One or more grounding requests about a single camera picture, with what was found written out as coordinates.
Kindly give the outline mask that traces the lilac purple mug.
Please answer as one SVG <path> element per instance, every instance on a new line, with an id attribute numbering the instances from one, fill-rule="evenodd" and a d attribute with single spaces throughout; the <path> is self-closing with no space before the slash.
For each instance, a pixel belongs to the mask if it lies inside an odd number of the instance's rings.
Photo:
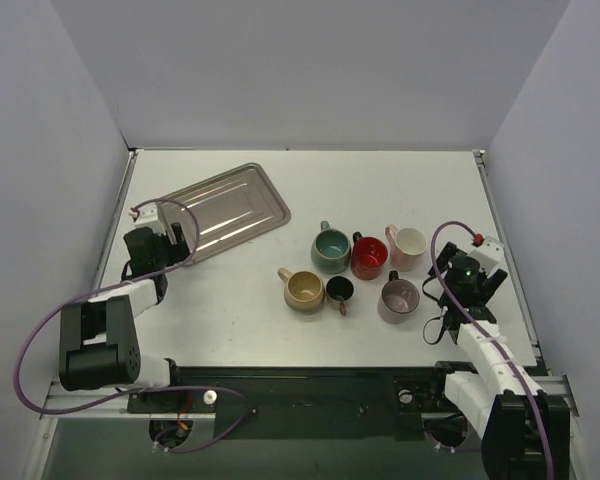
<path id="1" fill-rule="evenodd" d="M 418 308 L 420 293 L 410 281 L 402 279 L 396 270 L 391 270 L 388 281 L 381 289 L 377 312 L 388 324 L 401 324 L 409 319 Z"/>

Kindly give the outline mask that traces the small brown black cup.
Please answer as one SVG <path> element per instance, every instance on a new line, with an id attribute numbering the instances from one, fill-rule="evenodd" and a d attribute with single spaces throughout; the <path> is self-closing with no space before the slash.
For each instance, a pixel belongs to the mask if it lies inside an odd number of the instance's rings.
<path id="1" fill-rule="evenodd" d="M 347 302 L 354 295 L 353 283 L 344 276 L 334 276 L 326 284 L 326 297 L 329 305 L 341 316 L 347 315 Z"/>

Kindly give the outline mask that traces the teal green glazed mug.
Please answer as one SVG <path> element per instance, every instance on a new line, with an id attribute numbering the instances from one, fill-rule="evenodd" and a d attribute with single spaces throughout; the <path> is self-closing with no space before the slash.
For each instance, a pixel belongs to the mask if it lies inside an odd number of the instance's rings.
<path id="1" fill-rule="evenodd" d="M 311 246 L 312 264 L 322 273 L 337 275 L 348 267 L 351 253 L 352 247 L 348 237 L 323 220 Z"/>

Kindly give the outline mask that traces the beige round mug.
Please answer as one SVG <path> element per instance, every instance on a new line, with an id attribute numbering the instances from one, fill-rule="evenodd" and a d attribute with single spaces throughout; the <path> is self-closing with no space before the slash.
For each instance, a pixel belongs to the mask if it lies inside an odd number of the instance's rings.
<path id="1" fill-rule="evenodd" d="M 284 301 L 290 309 L 310 315 L 323 307 L 325 286 L 317 274 L 310 271 L 292 273 L 280 268 L 277 275 L 284 283 Z"/>

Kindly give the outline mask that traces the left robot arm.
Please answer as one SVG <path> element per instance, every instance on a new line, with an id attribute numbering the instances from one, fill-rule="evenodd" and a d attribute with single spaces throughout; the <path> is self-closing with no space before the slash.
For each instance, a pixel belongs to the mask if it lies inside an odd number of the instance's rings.
<path id="1" fill-rule="evenodd" d="M 166 295 L 168 280 L 162 270 L 190 253 L 181 226 L 174 223 L 172 229 L 174 239 L 149 227 L 126 234 L 128 281 L 62 308 L 59 378 L 65 390 L 151 388 L 150 399 L 161 410 L 172 412 L 183 405 L 186 388 L 171 377 L 174 362 L 143 355 L 136 332 L 137 318 Z"/>

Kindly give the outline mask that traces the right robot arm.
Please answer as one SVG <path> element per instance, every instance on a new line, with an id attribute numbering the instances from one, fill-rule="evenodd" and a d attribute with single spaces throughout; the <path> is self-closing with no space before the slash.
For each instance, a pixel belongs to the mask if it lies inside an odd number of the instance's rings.
<path id="1" fill-rule="evenodd" d="M 481 442 L 490 479 L 566 479 L 570 409 L 515 358 L 487 303 L 507 279 L 502 245 L 477 237 L 466 253 L 447 243 L 433 253 L 429 277 L 441 283 L 442 330 L 469 358 L 466 370 L 431 379 L 426 394 L 439 408 L 455 405 Z"/>

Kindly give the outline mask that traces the pink mug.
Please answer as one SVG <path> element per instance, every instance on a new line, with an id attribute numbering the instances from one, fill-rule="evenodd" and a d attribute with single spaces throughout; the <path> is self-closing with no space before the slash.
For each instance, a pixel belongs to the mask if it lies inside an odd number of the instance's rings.
<path id="1" fill-rule="evenodd" d="M 385 227 L 389 244 L 389 261 L 394 270 L 407 272 L 415 268 L 427 248 L 425 235 L 415 228 L 398 228 L 394 224 Z"/>

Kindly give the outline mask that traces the red mug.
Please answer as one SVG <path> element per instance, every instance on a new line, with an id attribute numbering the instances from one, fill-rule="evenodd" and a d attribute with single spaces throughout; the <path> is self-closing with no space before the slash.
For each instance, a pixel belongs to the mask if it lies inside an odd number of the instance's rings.
<path id="1" fill-rule="evenodd" d="M 354 232 L 351 254 L 351 271 L 360 280 L 370 281 L 379 277 L 388 260 L 388 248 L 378 238 Z"/>

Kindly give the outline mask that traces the metal serving tray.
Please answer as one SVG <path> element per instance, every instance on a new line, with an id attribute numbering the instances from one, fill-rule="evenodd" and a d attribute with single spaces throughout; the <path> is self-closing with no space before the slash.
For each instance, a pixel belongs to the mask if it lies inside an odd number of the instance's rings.
<path id="1" fill-rule="evenodd" d="M 167 195 L 159 205 L 170 236 L 198 241 L 199 263 L 287 224 L 291 212 L 263 167 L 246 163 Z"/>

